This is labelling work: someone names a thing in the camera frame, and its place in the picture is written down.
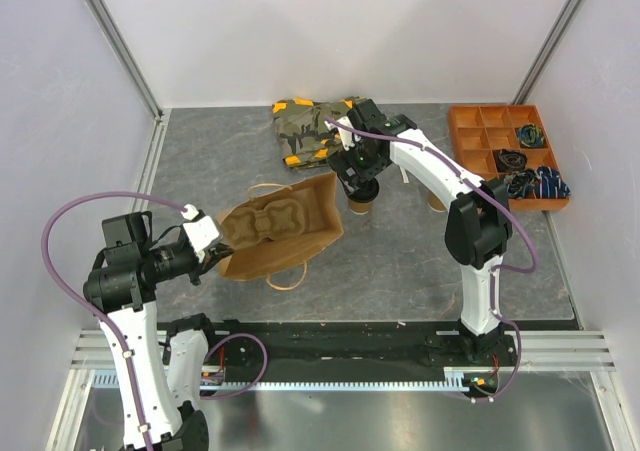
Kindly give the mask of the black plastic cup lid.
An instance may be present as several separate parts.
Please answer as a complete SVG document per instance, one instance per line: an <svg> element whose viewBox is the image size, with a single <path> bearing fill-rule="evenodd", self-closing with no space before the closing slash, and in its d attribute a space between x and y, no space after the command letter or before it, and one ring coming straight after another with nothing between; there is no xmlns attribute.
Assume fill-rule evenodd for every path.
<svg viewBox="0 0 640 451"><path fill-rule="evenodd" d="M377 179L363 182L354 192L347 195L350 201L360 204L373 202L379 195L380 185Z"/></svg>

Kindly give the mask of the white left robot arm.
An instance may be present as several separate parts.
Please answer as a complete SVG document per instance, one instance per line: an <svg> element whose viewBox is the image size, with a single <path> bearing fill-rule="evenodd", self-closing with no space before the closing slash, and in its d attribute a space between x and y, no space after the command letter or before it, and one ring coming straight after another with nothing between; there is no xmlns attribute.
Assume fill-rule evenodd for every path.
<svg viewBox="0 0 640 451"><path fill-rule="evenodd" d="M193 205L183 211L176 241L158 245L150 212L102 223L105 247L83 286L105 320L121 395L126 450L205 450L209 434L200 409L200 373L219 353L204 314L172 323L170 358L160 355L158 284L186 276L193 285L232 250L212 217Z"/></svg>

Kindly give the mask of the cardboard cup carrier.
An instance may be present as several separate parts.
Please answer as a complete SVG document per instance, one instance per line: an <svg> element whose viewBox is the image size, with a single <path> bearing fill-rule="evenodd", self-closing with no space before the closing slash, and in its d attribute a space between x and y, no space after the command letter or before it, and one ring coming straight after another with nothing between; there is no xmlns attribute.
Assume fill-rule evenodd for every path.
<svg viewBox="0 0 640 451"><path fill-rule="evenodd" d="M292 198L272 201L261 209L249 205L239 206L221 222L224 237L234 249L296 237L306 230L306 226L307 213Z"/></svg>

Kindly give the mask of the brown paper bag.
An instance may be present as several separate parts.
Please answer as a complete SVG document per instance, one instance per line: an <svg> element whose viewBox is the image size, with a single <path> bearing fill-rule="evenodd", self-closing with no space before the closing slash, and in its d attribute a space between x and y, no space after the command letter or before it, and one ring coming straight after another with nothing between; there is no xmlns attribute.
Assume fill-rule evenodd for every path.
<svg viewBox="0 0 640 451"><path fill-rule="evenodd" d="M220 261L221 277L232 281L262 279L277 291L292 291L303 281L309 262L344 233L336 206L338 179L334 172L317 175L294 184L260 183L248 188L244 203L218 215L222 220L239 206L261 209L272 201L292 198L307 213L306 230L281 241L264 241L256 246L234 249Z"/></svg>

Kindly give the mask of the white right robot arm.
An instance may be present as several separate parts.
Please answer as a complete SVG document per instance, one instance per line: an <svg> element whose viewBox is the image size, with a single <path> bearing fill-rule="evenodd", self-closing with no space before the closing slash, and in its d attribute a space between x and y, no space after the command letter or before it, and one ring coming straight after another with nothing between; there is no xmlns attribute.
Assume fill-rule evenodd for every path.
<svg viewBox="0 0 640 451"><path fill-rule="evenodd" d="M443 205L444 241L459 264L463 308L457 348L467 363L483 363L504 335L498 318L499 273L512 236L506 188L452 161L403 114L387 117L372 100L354 105L346 116L324 117L340 135L341 149L327 160L354 212L363 214L379 194L377 177L391 165L409 172Z"/></svg>

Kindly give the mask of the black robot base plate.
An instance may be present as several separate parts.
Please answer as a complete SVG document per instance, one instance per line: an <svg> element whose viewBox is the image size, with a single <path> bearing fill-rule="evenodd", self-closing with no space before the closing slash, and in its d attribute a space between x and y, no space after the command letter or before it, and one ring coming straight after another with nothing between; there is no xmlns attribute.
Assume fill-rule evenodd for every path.
<svg viewBox="0 0 640 451"><path fill-rule="evenodd" d="M207 359L226 382L439 380L447 367L506 369L517 344L503 326L474 337L458 322L212 322Z"/></svg>

